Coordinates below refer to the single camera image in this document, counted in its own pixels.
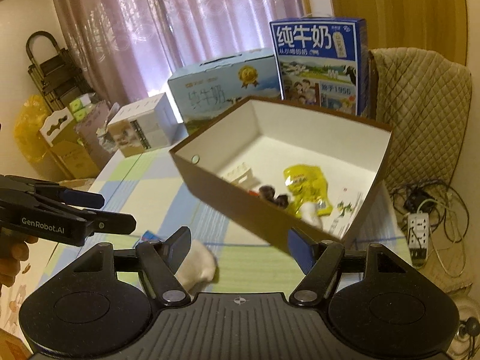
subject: checkered tablecloth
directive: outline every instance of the checkered tablecloth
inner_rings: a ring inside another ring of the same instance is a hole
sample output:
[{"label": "checkered tablecloth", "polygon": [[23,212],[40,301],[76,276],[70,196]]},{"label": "checkered tablecloth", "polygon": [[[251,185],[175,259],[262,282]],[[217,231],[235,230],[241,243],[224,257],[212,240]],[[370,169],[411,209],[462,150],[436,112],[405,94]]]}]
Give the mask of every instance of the checkered tablecloth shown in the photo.
[{"label": "checkered tablecloth", "polygon": [[[203,242],[217,257],[219,280],[208,286],[207,291],[285,292],[289,295],[303,278],[291,257],[191,195],[168,149],[129,158],[123,158],[118,152],[90,190],[105,197],[103,210],[132,214],[137,220],[135,233],[129,236],[96,234],[81,248],[59,245],[40,284],[99,242],[111,242],[116,249],[129,249],[147,230],[166,239],[181,226],[188,226],[193,238]],[[365,249],[371,242],[382,243],[410,261],[407,242],[397,227],[384,188],[354,247]],[[140,286],[136,274],[118,274],[118,277]],[[344,275],[341,286],[358,280],[358,274]]]}]

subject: pink curtain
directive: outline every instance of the pink curtain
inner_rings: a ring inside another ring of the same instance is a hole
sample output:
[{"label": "pink curtain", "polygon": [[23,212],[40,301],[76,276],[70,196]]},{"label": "pink curtain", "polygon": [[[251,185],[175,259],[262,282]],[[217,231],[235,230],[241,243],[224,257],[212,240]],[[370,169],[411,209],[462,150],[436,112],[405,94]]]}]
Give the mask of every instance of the pink curtain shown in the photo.
[{"label": "pink curtain", "polygon": [[68,47],[100,95],[126,103],[191,63],[270,47],[300,0],[54,0]]}]

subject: round pad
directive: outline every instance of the round pad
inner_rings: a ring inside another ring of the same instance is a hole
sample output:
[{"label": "round pad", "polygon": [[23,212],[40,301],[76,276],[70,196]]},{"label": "round pad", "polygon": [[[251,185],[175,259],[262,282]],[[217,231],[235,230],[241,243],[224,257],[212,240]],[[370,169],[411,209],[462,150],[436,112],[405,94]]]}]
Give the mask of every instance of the round pad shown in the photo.
[{"label": "round pad", "polygon": [[110,301],[94,292],[76,292],[65,295],[55,304],[55,314],[64,322],[89,323],[109,312]]},{"label": "round pad", "polygon": [[52,279],[25,300],[20,321],[33,350],[96,358],[142,335],[151,318],[147,296],[127,283],[91,275],[82,273],[64,286]]},{"label": "round pad", "polygon": [[425,306],[411,295],[390,292],[373,298],[370,311],[379,320],[393,325],[408,325],[425,314]]}]

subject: blue milk box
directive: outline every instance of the blue milk box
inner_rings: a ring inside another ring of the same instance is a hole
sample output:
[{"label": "blue milk box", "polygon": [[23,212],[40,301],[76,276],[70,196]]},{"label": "blue milk box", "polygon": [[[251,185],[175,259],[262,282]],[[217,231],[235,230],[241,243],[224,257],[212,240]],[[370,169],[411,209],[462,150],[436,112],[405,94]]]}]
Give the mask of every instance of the blue milk box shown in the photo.
[{"label": "blue milk box", "polygon": [[169,79],[189,133],[220,115],[243,97],[280,99],[272,49],[257,49],[178,69]]},{"label": "blue milk box", "polygon": [[284,99],[352,115],[366,113],[365,19],[283,19],[270,26]]}]

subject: finger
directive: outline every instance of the finger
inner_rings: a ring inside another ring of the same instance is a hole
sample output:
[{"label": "finger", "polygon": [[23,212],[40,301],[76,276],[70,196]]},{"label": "finger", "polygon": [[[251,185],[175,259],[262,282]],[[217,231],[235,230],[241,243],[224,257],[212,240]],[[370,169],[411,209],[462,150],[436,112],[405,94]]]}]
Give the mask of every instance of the finger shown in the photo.
[{"label": "finger", "polygon": [[11,247],[11,256],[20,261],[27,261],[30,252],[25,242],[19,242]]},{"label": "finger", "polygon": [[38,237],[34,237],[33,235],[29,235],[25,241],[27,244],[35,244],[38,242]]},{"label": "finger", "polygon": [[11,287],[15,283],[15,276],[6,276],[4,274],[0,274],[0,284],[4,286]]},{"label": "finger", "polygon": [[0,275],[16,276],[20,272],[20,261],[16,259],[0,259]]}]

